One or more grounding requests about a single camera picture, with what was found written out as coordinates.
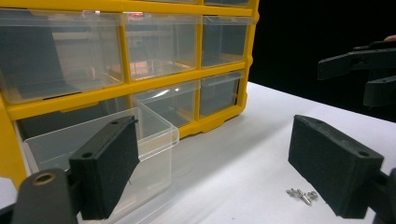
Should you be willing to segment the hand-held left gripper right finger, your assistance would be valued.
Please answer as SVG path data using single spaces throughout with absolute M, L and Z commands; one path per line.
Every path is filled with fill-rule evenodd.
M 364 188 L 383 160 L 324 121 L 302 115 L 293 119 L 288 161 L 339 217 L 365 217 Z

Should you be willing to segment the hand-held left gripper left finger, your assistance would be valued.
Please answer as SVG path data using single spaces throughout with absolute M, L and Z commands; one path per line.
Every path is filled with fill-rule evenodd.
M 72 176 L 81 183 L 84 220 L 107 219 L 140 162 L 136 119 L 111 120 L 70 158 Z

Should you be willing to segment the clear plastic drawer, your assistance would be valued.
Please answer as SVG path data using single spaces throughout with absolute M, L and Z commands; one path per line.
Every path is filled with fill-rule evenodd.
M 79 147 L 110 121 L 126 116 L 137 119 L 135 127 L 140 162 L 111 216 L 102 220 L 79 217 L 80 224 L 114 224 L 166 189 L 171 183 L 172 147 L 179 140 L 177 127 L 147 106 L 134 101 L 132 108 L 43 132 L 23 141 L 22 148 L 32 174 L 49 168 L 66 170 L 69 168 L 68 158 Z

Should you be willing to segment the black curtain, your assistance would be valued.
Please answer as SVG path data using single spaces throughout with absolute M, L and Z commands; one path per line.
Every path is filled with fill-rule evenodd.
M 318 79 L 318 62 L 396 35 L 396 0 L 261 0 L 248 80 L 396 122 L 396 105 L 363 104 L 362 71 Z

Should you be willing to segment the white table sheet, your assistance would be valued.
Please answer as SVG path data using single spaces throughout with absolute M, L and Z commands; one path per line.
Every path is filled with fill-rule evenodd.
M 375 119 L 250 83 L 244 112 L 172 150 L 171 184 L 117 224 L 372 224 L 336 216 L 323 199 L 307 205 L 288 189 L 312 186 L 289 164 L 292 121 L 327 122 L 396 167 L 396 123 Z

